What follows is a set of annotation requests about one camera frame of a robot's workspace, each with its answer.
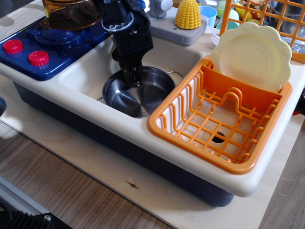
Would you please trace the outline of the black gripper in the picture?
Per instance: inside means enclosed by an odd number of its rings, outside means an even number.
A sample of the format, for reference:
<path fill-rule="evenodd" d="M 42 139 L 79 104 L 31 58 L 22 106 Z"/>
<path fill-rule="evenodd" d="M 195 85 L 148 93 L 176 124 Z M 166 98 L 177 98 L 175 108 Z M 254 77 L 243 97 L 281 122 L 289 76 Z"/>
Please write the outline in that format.
<path fill-rule="evenodd" d="M 134 87 L 142 81 L 142 58 L 153 48 L 150 19 L 145 13 L 134 13 L 131 25 L 113 37 L 116 50 L 112 55 L 120 65 L 123 82 Z"/>

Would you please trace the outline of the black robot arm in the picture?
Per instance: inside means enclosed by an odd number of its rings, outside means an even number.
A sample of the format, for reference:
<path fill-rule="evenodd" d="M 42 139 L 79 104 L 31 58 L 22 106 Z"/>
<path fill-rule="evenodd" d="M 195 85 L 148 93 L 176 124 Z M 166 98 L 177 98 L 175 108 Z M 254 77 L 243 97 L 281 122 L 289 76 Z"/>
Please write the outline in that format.
<path fill-rule="evenodd" d="M 142 58 L 153 48 L 151 22 L 143 9 L 127 0 L 96 0 L 102 27 L 113 36 L 112 58 L 119 63 L 127 87 L 142 85 Z"/>

